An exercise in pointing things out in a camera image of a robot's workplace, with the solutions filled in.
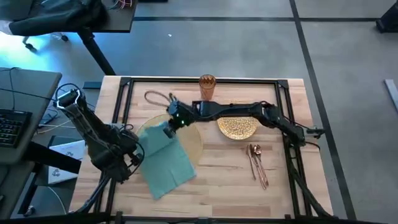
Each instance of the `green napkin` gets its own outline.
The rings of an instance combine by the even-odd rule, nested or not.
[[[155,200],[196,176],[177,135],[169,139],[163,132],[166,125],[148,127],[139,136],[145,150],[141,172]]]

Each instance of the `wooden table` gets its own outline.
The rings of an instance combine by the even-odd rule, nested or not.
[[[104,77],[96,107],[96,115],[110,123],[121,77]],[[312,117],[302,79],[288,79],[290,96],[296,122],[312,125]],[[147,90],[172,92],[179,100],[189,103],[200,99],[196,83],[134,82],[128,122],[134,130],[154,116],[165,114],[165,109],[144,100]],[[123,116],[126,92],[124,91],[119,120]],[[217,84],[213,100],[229,103],[252,103],[266,100],[276,104],[275,88],[260,84]],[[278,129],[259,126],[250,138],[234,141],[219,131],[216,122],[196,123],[203,140],[203,154],[196,166],[197,176],[169,194],[155,201],[139,172],[125,183],[117,184],[113,213],[141,217],[246,217],[283,218],[293,214],[287,168]],[[246,145],[259,144],[263,148],[262,165],[269,179],[269,188],[263,190],[253,181],[250,164],[244,153]],[[332,213],[320,152],[314,146],[301,148],[308,188],[323,208]],[[70,210],[80,208],[97,186],[100,171],[86,156],[73,194]],[[108,189],[104,191],[101,211],[104,210]],[[298,194],[303,213],[302,194]]]

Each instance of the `white paper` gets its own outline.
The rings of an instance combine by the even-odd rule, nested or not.
[[[68,144],[51,146],[50,149],[62,153],[66,156],[82,160],[85,153],[85,148],[86,148],[85,145],[86,145],[85,141],[81,140],[77,142],[71,142]],[[65,180],[77,178],[77,176],[78,176],[77,174],[49,166],[49,184],[56,184],[59,182],[63,182]]]

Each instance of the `gray floor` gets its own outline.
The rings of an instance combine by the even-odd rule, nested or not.
[[[395,0],[296,0],[301,17],[379,17]],[[136,16],[292,17],[289,0],[169,0],[140,4]],[[358,219],[396,223],[398,201],[398,114],[382,83],[398,83],[398,34],[379,34],[373,22],[302,22],[308,50],[335,137]],[[50,35],[33,37],[30,53],[21,37],[0,34],[0,66],[49,70],[62,83],[82,85],[103,73],[76,34],[69,43]],[[294,22],[142,21],[130,34],[97,34],[96,41],[120,75],[303,78],[315,123],[322,125]],[[97,91],[88,91],[96,103]],[[62,123],[62,117],[54,124]],[[78,137],[56,129],[36,136]],[[325,138],[323,165],[335,215],[344,218],[336,176]],[[73,184],[57,190],[68,206]],[[40,188],[36,215],[62,213],[57,198]]]

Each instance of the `gold plate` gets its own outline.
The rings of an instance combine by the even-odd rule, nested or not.
[[[170,115],[168,114],[151,118],[138,129],[137,135],[139,136],[144,131],[144,128],[158,125],[159,123],[168,121],[169,119]],[[185,152],[187,153],[192,165],[196,166],[199,163],[201,154],[203,152],[203,143],[201,141],[199,130],[195,124],[191,124],[190,126],[178,129],[177,137],[182,147],[185,149]]]
[[[231,117],[217,120],[220,131],[230,139],[243,140],[256,132],[258,121],[251,117]]]

